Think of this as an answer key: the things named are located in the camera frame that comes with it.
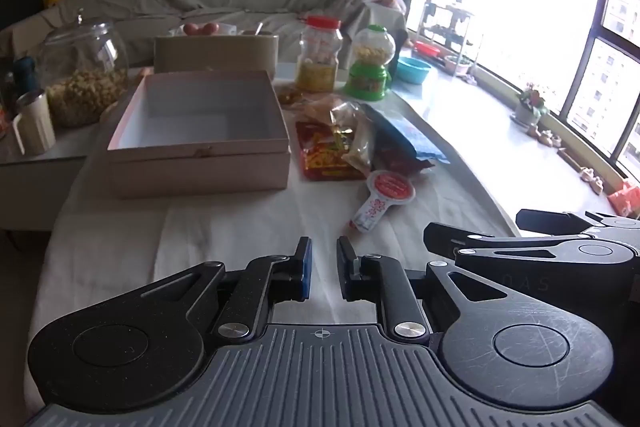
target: egg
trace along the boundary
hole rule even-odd
[[[183,30],[186,35],[199,35],[200,33],[200,28],[198,28],[198,25],[192,22],[185,24]]]
[[[205,24],[202,28],[203,35],[214,35],[220,26],[218,26],[215,22],[209,22]]]

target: blue snack package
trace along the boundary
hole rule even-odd
[[[400,113],[377,107],[365,106],[367,116],[376,127],[385,131],[398,142],[412,158],[417,160],[438,160],[449,163],[444,153],[438,149],[414,124]]]

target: green gumball machine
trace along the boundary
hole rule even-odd
[[[391,76],[386,65],[396,53],[396,44],[386,28],[372,24],[353,39],[353,65],[344,92],[355,98],[375,102],[385,96]]]

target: open box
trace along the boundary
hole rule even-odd
[[[278,36],[193,35],[156,37],[154,71],[265,70],[273,80],[278,63]]]
[[[286,188],[289,135],[265,71],[145,77],[107,150],[122,198]]]

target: metal screw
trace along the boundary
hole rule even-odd
[[[427,332],[426,328],[422,324],[418,324],[417,322],[401,322],[400,324],[396,325],[394,331],[401,337],[405,337],[408,339],[421,337]]]
[[[249,328],[239,322],[229,322],[220,326],[218,333],[228,339],[241,339],[249,334]]]

